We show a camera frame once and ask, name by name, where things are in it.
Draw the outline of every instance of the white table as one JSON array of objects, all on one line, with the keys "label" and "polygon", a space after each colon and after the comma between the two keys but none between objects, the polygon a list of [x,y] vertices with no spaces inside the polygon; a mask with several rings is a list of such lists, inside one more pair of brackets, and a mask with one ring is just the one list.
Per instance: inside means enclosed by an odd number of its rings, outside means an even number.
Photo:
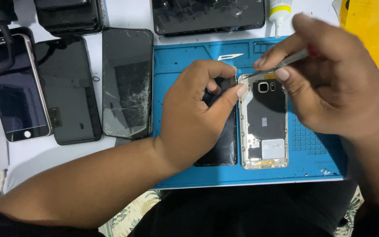
[{"label": "white table", "polygon": [[[334,25],[338,25],[337,16],[331,6],[333,0],[293,0],[292,15],[299,12],[311,14]],[[10,28],[25,26],[32,29],[36,42],[55,39],[38,23],[33,1],[14,0],[18,22]],[[153,30],[153,19],[150,0],[105,0],[107,17],[110,27],[139,28]],[[283,23],[282,35],[293,33],[291,21]],[[237,40],[246,38],[262,38],[274,36],[274,25],[266,22],[261,29],[231,32],[212,33],[207,35],[192,35],[184,37],[165,38],[155,35],[155,45],[196,43],[219,40]],[[93,76],[101,80],[93,82],[99,113],[102,111],[102,35],[84,37],[90,55],[91,71]],[[59,146],[54,136],[8,143],[10,165],[5,183],[5,190],[9,191],[29,177],[103,149],[111,148],[115,144],[114,137],[104,136],[100,141],[75,145]]]}]

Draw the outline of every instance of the blue silicone repair mat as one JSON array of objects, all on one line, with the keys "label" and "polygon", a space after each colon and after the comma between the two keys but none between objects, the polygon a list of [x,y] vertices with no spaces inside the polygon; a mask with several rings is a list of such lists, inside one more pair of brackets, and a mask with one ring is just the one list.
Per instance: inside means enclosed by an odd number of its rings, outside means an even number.
[{"label": "blue silicone repair mat", "polygon": [[[153,136],[160,134],[163,98],[184,68],[197,59],[224,59],[238,68],[236,77],[254,72],[252,64],[281,39],[258,38],[207,43],[155,46],[153,76]],[[289,165],[285,168],[245,170],[233,166],[195,167],[174,175],[155,189],[238,185],[280,181],[341,178],[346,174],[346,155],[336,135],[316,134],[303,126],[288,103]]]}]

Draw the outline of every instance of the hand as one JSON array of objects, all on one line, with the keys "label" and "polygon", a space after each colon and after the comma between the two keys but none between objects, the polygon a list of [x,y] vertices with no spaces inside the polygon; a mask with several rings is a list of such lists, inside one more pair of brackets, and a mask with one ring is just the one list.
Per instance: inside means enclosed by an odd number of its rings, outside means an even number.
[{"label": "hand", "polygon": [[275,71],[299,121],[309,129],[345,137],[376,129],[379,70],[361,41],[342,29],[303,14],[292,20],[295,33],[267,51],[254,68],[269,70],[307,45],[322,57],[308,57]]},{"label": "hand", "polygon": [[213,148],[233,107],[248,88],[237,84],[227,89],[210,108],[201,99],[205,88],[220,93],[213,78],[230,78],[236,72],[236,67],[224,62],[197,60],[166,92],[155,149],[176,172],[190,167]]}]

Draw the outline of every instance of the camera lens cutout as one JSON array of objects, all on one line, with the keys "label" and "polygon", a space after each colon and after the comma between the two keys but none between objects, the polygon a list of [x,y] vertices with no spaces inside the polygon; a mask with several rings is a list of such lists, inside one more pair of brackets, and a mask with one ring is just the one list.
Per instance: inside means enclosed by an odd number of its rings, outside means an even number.
[{"label": "camera lens cutout", "polygon": [[261,82],[258,84],[258,90],[260,93],[266,93],[269,90],[269,85],[266,82]]}]

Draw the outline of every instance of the white bottle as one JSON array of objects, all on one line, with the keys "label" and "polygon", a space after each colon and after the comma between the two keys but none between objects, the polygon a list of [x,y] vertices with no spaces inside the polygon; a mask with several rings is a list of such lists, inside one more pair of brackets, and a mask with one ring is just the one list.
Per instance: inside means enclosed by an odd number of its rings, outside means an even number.
[{"label": "white bottle", "polygon": [[282,22],[291,16],[292,0],[270,0],[269,20],[276,27],[276,38],[280,38]]}]

